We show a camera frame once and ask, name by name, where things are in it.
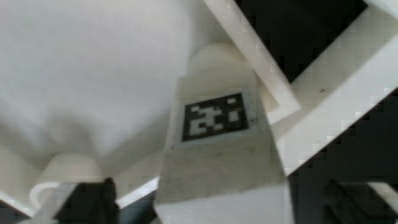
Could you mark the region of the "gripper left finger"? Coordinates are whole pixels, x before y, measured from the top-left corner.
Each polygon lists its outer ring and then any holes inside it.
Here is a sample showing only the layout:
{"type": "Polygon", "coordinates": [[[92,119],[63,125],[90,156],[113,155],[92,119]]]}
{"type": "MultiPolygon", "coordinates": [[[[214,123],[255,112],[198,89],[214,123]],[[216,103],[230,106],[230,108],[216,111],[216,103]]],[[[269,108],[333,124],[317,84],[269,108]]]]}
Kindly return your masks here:
{"type": "Polygon", "coordinates": [[[79,183],[53,216],[56,224],[118,224],[115,183],[79,183]]]}

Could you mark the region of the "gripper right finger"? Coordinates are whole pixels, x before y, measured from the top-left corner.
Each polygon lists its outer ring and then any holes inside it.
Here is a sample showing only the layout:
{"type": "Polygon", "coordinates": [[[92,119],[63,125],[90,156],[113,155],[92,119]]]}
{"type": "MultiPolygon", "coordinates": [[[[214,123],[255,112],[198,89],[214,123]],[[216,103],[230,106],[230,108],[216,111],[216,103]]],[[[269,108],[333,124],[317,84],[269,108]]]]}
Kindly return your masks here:
{"type": "Polygon", "coordinates": [[[323,224],[398,224],[398,212],[365,183],[324,186],[323,224]]]}

